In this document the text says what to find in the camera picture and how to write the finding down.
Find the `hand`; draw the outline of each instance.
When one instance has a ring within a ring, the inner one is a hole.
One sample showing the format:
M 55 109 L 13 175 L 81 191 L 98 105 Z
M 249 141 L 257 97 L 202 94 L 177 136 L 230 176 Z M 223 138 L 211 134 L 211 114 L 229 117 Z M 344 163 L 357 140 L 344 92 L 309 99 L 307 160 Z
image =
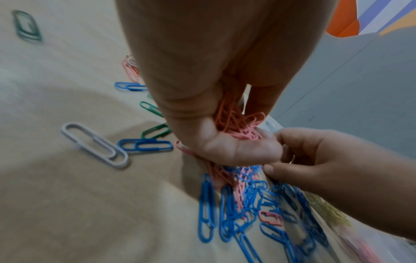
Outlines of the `hand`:
M 274 106 L 324 32 L 336 1 L 117 0 L 139 71 L 169 127 L 199 156 L 229 166 L 277 161 L 275 139 L 238 140 L 212 119 L 223 91 L 245 114 Z
M 366 224 L 416 237 L 415 162 L 331 130 L 286 128 L 275 135 L 285 150 L 282 162 L 264 166 L 266 175 L 318 194 Z

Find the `table surface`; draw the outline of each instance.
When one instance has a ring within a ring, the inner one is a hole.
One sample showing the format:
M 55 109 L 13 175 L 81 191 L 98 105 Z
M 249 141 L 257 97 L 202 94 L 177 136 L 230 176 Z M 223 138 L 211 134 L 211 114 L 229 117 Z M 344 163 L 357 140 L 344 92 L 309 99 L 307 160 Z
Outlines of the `table surface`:
M 12 10 L 36 19 L 43 43 L 17 37 Z M 127 54 L 111 0 L 0 0 L 0 262 L 246 261 L 217 232 L 199 241 L 205 168 L 193 157 L 177 149 L 136 155 L 119 171 L 60 134 L 76 121 L 117 142 L 163 123 L 139 107 L 146 93 L 114 89 L 128 81 Z M 264 262 L 286 262 L 283 247 L 258 228 L 248 237 Z M 344 261 L 328 238 L 332 252 L 314 260 Z

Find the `green paper clip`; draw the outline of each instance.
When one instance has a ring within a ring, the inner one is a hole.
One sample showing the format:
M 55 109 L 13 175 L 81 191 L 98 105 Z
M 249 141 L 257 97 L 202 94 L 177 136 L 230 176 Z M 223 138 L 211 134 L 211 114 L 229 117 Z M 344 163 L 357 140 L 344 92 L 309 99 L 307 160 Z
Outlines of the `green paper clip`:
M 151 113 L 156 114 L 157 116 L 163 117 L 162 113 L 159 111 L 159 108 L 150 104 L 149 102 L 145 102 L 145 101 L 141 101 L 139 103 L 139 105 L 143 108 L 146 109 L 148 111 L 150 111 Z
M 150 133 L 152 133 L 154 131 L 157 131 L 157 130 L 161 130 L 163 128 L 168 128 L 168 129 L 166 131 L 162 132 L 162 133 L 156 134 L 153 137 L 150 137 L 150 138 L 147 138 L 146 137 L 147 134 L 150 134 Z M 158 126 L 155 126 L 153 128 L 150 128 L 150 129 L 145 130 L 144 132 L 142 132 L 142 138 L 143 139 L 156 139 L 156 138 L 160 138 L 160 137 L 165 137 L 166 135 L 170 134 L 171 132 L 172 131 L 170 130 L 168 124 L 167 123 L 164 123 L 164 124 L 160 124 Z
M 13 23 L 16 28 L 17 35 L 22 39 L 29 39 L 29 40 L 36 40 L 42 41 L 42 35 L 40 34 L 40 30 L 38 25 L 36 24 L 35 19 L 26 12 L 20 10 L 13 10 Z M 27 27 L 29 27 L 30 31 L 23 28 L 21 21 L 27 20 Z

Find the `fingernail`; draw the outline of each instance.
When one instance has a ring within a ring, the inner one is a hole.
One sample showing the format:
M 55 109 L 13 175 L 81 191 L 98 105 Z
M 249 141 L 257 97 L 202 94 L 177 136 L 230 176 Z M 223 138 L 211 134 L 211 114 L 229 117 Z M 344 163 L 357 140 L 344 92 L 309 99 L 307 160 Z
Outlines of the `fingernail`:
M 271 165 L 265 164 L 263 166 L 263 172 L 267 175 L 273 174 L 273 167 Z

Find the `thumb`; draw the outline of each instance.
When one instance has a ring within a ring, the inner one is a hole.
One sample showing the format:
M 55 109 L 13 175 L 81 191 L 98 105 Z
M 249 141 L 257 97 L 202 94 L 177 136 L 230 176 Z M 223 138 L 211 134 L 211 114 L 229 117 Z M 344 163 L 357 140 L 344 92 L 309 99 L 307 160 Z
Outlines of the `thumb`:
M 264 165 L 263 171 L 272 179 L 297 186 L 306 191 L 310 191 L 313 185 L 317 183 L 316 175 L 318 173 L 316 166 L 275 162 Z

